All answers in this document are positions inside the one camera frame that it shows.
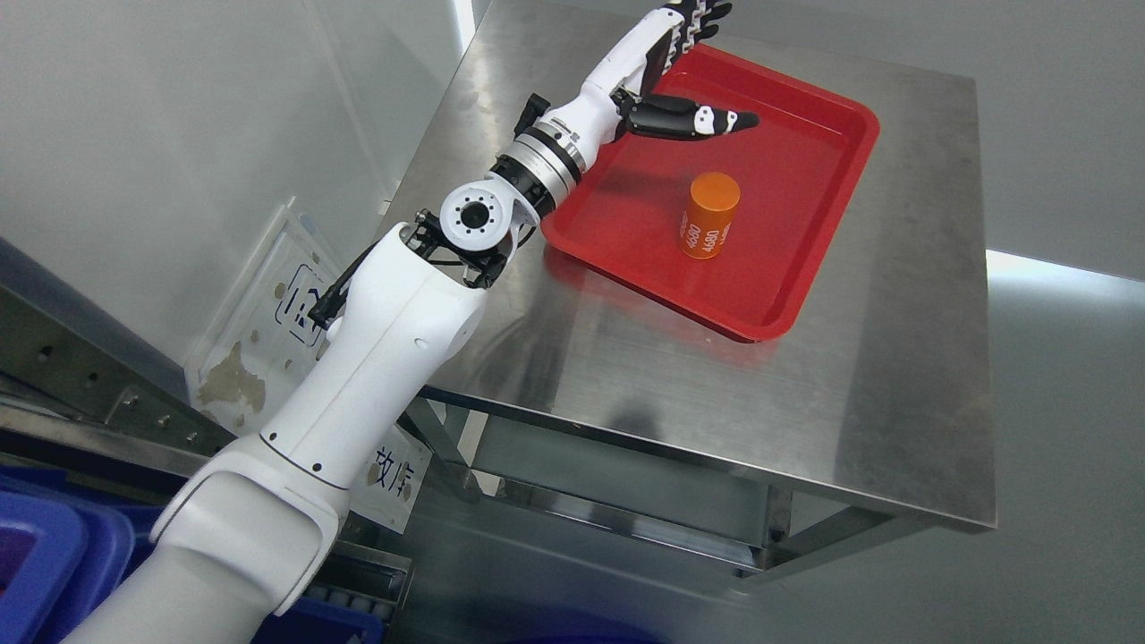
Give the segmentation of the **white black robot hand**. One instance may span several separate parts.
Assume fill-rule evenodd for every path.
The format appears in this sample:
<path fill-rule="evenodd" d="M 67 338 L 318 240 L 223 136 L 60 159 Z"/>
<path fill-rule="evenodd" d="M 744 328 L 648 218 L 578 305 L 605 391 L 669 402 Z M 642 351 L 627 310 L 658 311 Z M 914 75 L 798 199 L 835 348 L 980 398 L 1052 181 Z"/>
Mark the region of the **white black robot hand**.
<path fill-rule="evenodd" d="M 729 1 L 666 1 L 647 11 L 598 62 L 581 95 L 561 113 L 585 156 L 624 134 L 668 141 L 703 141 L 760 124 L 695 99 L 668 97 L 656 86 L 701 41 L 713 38 L 733 9 Z"/>

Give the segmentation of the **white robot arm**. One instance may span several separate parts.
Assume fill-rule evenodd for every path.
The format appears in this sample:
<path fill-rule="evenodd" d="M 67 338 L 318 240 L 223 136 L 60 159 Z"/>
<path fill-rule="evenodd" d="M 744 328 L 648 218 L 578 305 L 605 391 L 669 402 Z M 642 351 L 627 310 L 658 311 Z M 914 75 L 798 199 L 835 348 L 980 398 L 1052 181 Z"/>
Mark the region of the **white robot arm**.
<path fill-rule="evenodd" d="M 226 445 L 155 523 L 152 553 L 69 643 L 248 643 L 326 561 L 369 456 L 474 333 L 518 248 L 614 141 L 601 91 L 526 113 L 483 180 L 455 188 L 356 266 L 327 353 L 256 435 Z"/>

